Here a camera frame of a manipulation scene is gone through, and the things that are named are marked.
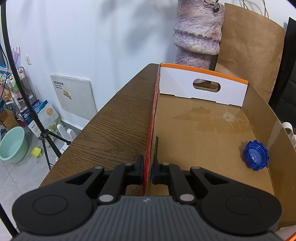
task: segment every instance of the yellow container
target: yellow container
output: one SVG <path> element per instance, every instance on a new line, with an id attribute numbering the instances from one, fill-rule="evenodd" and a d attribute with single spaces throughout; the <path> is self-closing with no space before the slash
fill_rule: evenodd
<path id="1" fill-rule="evenodd" d="M 39 147 L 34 147 L 31 151 L 31 155 L 34 157 L 40 157 L 42 155 L 41 149 Z"/>

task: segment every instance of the wall outlet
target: wall outlet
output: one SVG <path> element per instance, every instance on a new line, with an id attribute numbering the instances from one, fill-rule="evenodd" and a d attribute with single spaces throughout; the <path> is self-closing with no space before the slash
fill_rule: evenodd
<path id="1" fill-rule="evenodd" d="M 27 61 L 27 64 L 28 65 L 31 65 L 31 60 L 30 60 L 30 56 L 29 55 L 26 56 L 26 61 Z"/>

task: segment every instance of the mint green tub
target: mint green tub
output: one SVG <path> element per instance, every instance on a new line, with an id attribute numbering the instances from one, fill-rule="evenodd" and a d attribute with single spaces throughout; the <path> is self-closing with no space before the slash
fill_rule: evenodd
<path id="1" fill-rule="evenodd" d="M 25 130 L 21 126 L 12 128 L 0 142 L 0 159 L 17 163 L 21 161 L 28 151 Z"/>

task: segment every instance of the wooden table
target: wooden table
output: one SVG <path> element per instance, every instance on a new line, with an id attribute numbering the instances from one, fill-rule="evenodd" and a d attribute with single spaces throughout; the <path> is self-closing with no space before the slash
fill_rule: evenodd
<path id="1" fill-rule="evenodd" d="M 62 154 L 41 186 L 94 166 L 106 170 L 145 155 L 158 65 L 149 64 L 92 118 Z M 140 195 L 141 186 L 129 194 Z"/>

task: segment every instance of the gray tile floor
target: gray tile floor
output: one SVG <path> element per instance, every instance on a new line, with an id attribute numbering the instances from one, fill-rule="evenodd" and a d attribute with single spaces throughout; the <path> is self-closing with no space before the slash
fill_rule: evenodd
<path id="1" fill-rule="evenodd" d="M 15 222 L 11 214 L 14 201 L 20 195 L 38 188 L 49 172 L 42 142 L 28 129 L 26 130 L 26 140 L 29 148 L 23 160 L 18 163 L 0 160 L 0 203 L 14 226 Z M 60 140 L 55 140 L 55 144 L 60 149 L 64 143 Z M 32 149 L 36 146 L 42 149 L 39 163 L 36 162 L 36 157 L 31 155 Z M 57 156 L 51 147 L 47 147 L 47 152 L 50 162 L 54 164 Z M 11 235 L 0 220 L 0 241 L 8 241 L 10 239 Z"/>

